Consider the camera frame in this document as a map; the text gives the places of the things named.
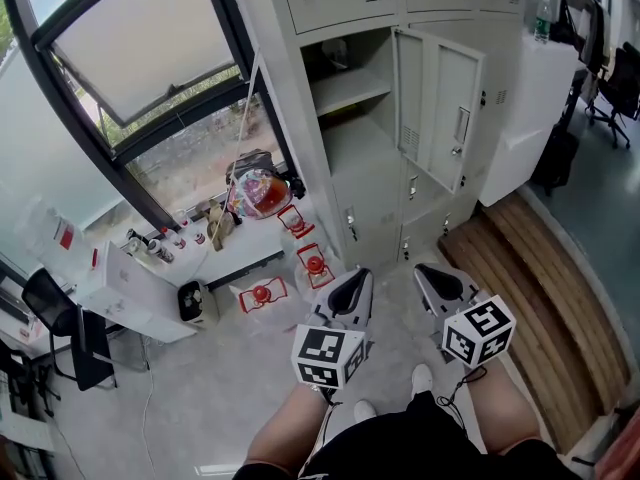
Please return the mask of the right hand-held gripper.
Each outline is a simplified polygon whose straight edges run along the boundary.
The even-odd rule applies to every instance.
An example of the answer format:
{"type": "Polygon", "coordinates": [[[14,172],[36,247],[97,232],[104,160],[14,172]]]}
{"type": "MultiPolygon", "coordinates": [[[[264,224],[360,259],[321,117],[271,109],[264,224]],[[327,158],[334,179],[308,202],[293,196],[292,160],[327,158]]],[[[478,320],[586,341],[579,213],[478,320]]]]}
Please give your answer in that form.
{"type": "MultiPolygon", "coordinates": [[[[441,317],[441,304],[468,303],[479,292],[465,271],[442,264],[416,264],[413,279],[425,310],[434,318],[441,317]]],[[[439,349],[446,359],[479,367],[508,349],[514,331],[514,315],[495,295],[445,318],[439,349]]]]}

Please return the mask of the grey metal locker cabinet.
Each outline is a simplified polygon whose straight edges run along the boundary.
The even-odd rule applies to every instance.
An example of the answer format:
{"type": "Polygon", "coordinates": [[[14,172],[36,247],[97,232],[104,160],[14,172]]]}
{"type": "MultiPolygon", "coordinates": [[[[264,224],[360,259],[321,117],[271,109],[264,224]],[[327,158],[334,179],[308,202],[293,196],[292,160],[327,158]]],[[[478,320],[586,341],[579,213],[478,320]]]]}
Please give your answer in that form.
{"type": "Polygon", "coordinates": [[[470,218],[509,110],[525,0],[246,1],[313,205],[348,266],[410,258],[470,218]],[[486,55],[486,106],[455,194],[396,146],[395,27],[486,55]],[[321,50],[334,38],[346,70],[321,50]]]}

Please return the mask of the locker door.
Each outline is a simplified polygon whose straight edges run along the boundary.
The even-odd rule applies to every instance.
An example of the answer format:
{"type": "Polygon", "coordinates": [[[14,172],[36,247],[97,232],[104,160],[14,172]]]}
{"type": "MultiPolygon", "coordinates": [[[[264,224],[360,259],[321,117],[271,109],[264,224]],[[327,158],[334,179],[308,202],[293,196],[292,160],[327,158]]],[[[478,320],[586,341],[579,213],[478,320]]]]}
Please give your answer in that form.
{"type": "Polygon", "coordinates": [[[392,29],[396,146],[451,194],[462,187],[481,109],[486,55],[409,27],[392,29]]]}

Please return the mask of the person's right forearm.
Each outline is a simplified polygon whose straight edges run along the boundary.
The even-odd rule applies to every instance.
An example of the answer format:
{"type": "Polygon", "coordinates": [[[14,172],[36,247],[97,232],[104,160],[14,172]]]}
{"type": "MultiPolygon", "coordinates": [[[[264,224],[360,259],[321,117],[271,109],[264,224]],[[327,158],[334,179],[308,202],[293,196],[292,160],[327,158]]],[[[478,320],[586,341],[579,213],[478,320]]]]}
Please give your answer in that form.
{"type": "Polygon", "coordinates": [[[487,452],[504,455],[521,442],[541,440],[536,414],[503,363],[493,359],[484,368],[467,386],[487,452]]]}

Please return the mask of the person's white right shoe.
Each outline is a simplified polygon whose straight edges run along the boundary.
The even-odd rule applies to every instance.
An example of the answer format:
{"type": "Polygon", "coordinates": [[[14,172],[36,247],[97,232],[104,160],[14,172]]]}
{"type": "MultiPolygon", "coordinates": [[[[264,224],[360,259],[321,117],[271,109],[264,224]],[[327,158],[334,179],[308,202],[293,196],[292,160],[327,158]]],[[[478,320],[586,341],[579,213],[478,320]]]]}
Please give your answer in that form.
{"type": "Polygon", "coordinates": [[[411,377],[411,398],[418,394],[430,392],[433,388],[433,375],[429,366],[425,363],[418,364],[411,377]]]}

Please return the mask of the wooden slat platform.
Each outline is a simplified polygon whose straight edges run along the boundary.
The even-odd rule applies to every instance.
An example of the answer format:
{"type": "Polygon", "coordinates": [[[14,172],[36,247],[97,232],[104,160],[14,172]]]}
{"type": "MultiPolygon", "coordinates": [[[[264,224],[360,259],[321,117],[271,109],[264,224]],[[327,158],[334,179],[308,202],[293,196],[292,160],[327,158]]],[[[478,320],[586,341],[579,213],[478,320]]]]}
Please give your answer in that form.
{"type": "Polygon", "coordinates": [[[618,336],[586,278],[517,193],[478,210],[438,247],[514,314],[509,356],[556,449],[568,453],[613,411],[631,380],[618,336]]]}

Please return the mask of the white low bench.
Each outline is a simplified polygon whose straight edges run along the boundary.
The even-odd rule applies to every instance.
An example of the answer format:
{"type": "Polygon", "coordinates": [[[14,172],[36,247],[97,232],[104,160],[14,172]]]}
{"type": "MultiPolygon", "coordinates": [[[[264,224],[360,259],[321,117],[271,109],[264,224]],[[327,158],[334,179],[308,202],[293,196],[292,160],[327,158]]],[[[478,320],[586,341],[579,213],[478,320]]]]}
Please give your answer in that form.
{"type": "Polygon", "coordinates": [[[223,247],[219,251],[209,240],[203,244],[195,242],[194,235],[197,232],[204,234],[206,230],[207,221],[204,219],[180,230],[178,235],[186,241],[183,249],[163,239],[161,244],[174,255],[174,261],[169,264],[147,265],[127,253],[122,257],[179,287],[191,280],[206,285],[223,284],[283,255],[281,234],[284,226],[275,216],[263,220],[245,218],[223,239],[223,247]]]}

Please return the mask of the floral print bag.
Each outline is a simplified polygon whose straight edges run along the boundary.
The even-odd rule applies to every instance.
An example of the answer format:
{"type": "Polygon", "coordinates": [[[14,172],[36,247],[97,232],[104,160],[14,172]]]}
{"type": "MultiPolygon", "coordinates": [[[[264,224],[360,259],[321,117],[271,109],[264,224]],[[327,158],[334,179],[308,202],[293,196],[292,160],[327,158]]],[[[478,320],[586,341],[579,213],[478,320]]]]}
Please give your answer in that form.
{"type": "Polygon", "coordinates": [[[262,220],[277,214],[292,199],[286,181],[267,169],[250,169],[235,180],[227,203],[229,212],[262,220]]]}

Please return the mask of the white trash bin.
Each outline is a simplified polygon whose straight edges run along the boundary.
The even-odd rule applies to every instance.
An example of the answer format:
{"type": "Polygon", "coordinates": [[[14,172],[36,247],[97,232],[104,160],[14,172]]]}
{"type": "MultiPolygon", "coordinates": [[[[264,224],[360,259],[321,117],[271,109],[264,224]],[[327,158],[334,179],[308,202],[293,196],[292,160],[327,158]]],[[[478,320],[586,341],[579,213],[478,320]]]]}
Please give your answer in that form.
{"type": "Polygon", "coordinates": [[[183,323],[200,328],[215,326],[219,311],[213,294],[199,281],[181,286],[177,292],[179,314],[183,323]]]}

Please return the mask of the dark backpack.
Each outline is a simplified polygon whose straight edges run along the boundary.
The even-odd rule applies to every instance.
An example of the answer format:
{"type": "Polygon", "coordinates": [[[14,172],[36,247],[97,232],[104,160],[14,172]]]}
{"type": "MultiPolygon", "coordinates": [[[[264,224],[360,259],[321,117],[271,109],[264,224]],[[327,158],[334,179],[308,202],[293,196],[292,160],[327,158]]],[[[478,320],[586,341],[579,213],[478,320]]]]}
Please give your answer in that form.
{"type": "Polygon", "coordinates": [[[262,149],[253,149],[241,154],[238,159],[228,165],[225,172],[226,183],[230,182],[231,174],[234,174],[236,178],[240,178],[246,172],[253,169],[263,169],[271,173],[276,173],[277,169],[273,162],[272,154],[262,149]]]}

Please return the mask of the black suitcase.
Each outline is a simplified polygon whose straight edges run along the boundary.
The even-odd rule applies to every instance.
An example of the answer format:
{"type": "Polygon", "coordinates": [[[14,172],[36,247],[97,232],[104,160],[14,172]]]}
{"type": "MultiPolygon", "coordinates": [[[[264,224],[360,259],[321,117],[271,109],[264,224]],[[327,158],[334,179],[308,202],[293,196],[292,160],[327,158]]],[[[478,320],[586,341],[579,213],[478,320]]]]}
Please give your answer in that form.
{"type": "Polygon", "coordinates": [[[531,176],[550,197],[556,188],[566,186],[573,160],[579,148],[579,139],[560,125],[552,129],[550,137],[531,176]]]}

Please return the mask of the crumpled clear plastic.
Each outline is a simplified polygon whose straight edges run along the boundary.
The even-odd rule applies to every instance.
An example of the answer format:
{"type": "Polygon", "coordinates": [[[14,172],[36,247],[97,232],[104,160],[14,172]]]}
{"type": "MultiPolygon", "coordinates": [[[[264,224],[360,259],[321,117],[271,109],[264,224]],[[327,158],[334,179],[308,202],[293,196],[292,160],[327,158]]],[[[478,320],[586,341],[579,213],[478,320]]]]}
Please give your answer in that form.
{"type": "Polygon", "coordinates": [[[349,67],[348,48],[344,39],[325,40],[321,44],[321,50],[337,70],[346,70],[349,67]]]}

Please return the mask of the black flat panel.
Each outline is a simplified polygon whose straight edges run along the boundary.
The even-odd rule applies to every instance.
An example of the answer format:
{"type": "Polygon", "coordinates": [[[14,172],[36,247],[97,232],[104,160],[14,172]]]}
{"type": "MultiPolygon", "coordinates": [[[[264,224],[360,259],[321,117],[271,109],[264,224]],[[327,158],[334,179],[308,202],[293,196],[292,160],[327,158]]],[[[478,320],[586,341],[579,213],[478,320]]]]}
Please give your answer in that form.
{"type": "Polygon", "coordinates": [[[71,338],[75,379],[81,392],[117,387],[105,319],[78,308],[78,329],[71,338]]]}

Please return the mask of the green label bottle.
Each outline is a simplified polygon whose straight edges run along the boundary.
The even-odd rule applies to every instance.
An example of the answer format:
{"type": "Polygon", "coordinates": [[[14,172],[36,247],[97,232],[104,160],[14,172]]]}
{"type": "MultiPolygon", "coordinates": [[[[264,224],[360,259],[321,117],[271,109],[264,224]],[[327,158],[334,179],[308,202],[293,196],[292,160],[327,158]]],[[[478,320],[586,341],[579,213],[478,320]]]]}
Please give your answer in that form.
{"type": "Polygon", "coordinates": [[[534,39],[536,41],[543,44],[548,42],[552,18],[551,0],[539,0],[534,26],[534,39]]]}

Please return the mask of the black framed window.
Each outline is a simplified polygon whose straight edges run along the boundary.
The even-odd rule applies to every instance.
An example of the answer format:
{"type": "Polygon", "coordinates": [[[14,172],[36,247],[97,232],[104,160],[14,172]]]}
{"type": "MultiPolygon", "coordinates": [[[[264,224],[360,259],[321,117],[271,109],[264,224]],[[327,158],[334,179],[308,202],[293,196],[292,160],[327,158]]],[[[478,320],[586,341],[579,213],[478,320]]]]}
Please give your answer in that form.
{"type": "Polygon", "coordinates": [[[305,186],[236,0],[0,0],[0,24],[71,138],[153,229],[226,194],[261,148],[305,186]]]}

